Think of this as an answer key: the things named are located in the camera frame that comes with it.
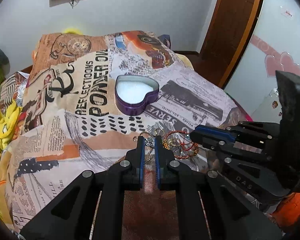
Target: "white wall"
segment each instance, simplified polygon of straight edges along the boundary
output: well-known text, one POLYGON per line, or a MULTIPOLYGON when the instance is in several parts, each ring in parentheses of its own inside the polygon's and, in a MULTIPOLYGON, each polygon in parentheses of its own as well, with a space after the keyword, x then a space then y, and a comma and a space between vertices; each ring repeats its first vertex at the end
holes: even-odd
MULTIPOLYGON (((253 34, 280 54, 290 53, 294 63, 300 65, 300 6, 295 0, 264 0, 253 34), (285 10, 293 17, 284 16, 285 10)), ((265 56, 250 43, 225 88, 248 114, 252 114, 277 86, 275 77, 267 76, 265 56)))
POLYGON ((202 48, 204 39, 207 35, 208 28, 209 28, 209 25, 210 25, 210 22, 211 22, 211 19, 212 19, 212 15, 213 15, 213 12, 214 12, 214 8, 216 7, 216 3, 217 3, 217 0, 211 0, 209 11, 207 13, 206 20, 205 20, 203 28, 201 30, 201 34, 200 34, 198 45, 197 45, 197 50, 196 51, 198 53, 200 53, 200 50, 202 48))
POLYGON ((75 27, 86 35, 146 30, 169 34, 173 50, 196 50, 211 0, 3 0, 0 48, 9 74, 32 64, 42 34, 75 27))

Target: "brown door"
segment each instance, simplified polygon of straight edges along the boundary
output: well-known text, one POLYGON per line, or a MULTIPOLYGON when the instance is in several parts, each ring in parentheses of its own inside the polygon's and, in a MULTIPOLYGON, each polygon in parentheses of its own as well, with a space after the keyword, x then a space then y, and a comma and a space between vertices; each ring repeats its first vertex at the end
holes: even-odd
POLYGON ((238 59, 246 40, 250 38, 259 2, 260 0, 217 0, 200 52, 203 61, 198 72, 203 77, 220 87, 223 86, 237 62, 234 56, 238 54, 238 59))

